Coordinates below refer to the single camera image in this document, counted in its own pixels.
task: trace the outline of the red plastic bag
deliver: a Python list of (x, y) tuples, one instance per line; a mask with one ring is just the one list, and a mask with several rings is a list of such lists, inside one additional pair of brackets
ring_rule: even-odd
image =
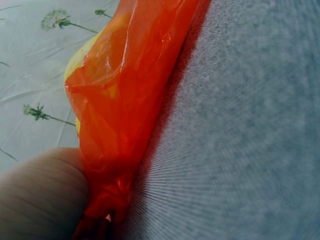
[(121, 222), (199, 0), (121, 0), (65, 89), (80, 121), (85, 215)]

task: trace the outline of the dandelion print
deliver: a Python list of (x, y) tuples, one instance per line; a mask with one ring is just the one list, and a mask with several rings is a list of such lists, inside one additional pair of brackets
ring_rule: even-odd
[(59, 121), (59, 122), (62, 122), (62, 123), (65, 123), (65, 124), (69, 124), (69, 125), (72, 125), (72, 126), (76, 126), (75, 124), (71, 123), (71, 122), (68, 122), (68, 121), (64, 121), (62, 119), (59, 119), (59, 118), (56, 118), (56, 117), (53, 117), (53, 116), (50, 116), (48, 114), (45, 114), (42, 109), (44, 109), (44, 106), (41, 106), (40, 107), (40, 104), (38, 103), (38, 106), (35, 108), (32, 108), (30, 105), (23, 105), (23, 114), (24, 115), (32, 115), (34, 116), (34, 119), (36, 121), (38, 121), (39, 119), (42, 119), (42, 120), (49, 120), (49, 119), (54, 119), (56, 121)]
[(79, 27), (81, 29), (88, 30), (92, 33), (97, 34), (97, 31), (91, 30), (84, 26), (80, 26), (78, 24), (72, 23), (69, 20), (70, 16), (67, 14), (66, 10), (63, 9), (54, 9), (53, 11), (49, 12), (44, 19), (41, 21), (41, 28), (43, 30), (50, 30), (56, 28), (58, 25), (61, 29), (64, 29), (65, 26), (73, 25)]
[(103, 10), (103, 9), (97, 9), (94, 11), (96, 15), (104, 15), (104, 16), (107, 16), (109, 18), (112, 19), (112, 16), (108, 15), (108, 14), (105, 14), (106, 10)]

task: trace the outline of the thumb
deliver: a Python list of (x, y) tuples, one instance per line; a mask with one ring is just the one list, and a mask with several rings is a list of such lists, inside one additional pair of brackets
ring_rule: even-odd
[(88, 201), (78, 148), (55, 148), (0, 175), (0, 239), (71, 239)]

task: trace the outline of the gray fabric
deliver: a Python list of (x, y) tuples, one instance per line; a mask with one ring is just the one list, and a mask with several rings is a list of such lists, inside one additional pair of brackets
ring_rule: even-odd
[(122, 237), (320, 239), (320, 2), (213, 0), (194, 45), (203, 14)]

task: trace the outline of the textured fabric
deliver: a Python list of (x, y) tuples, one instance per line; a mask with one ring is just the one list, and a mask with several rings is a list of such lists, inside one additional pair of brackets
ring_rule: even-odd
[(207, 2), (122, 238), (318, 240), (320, 2), (213, 0), (205, 13)]

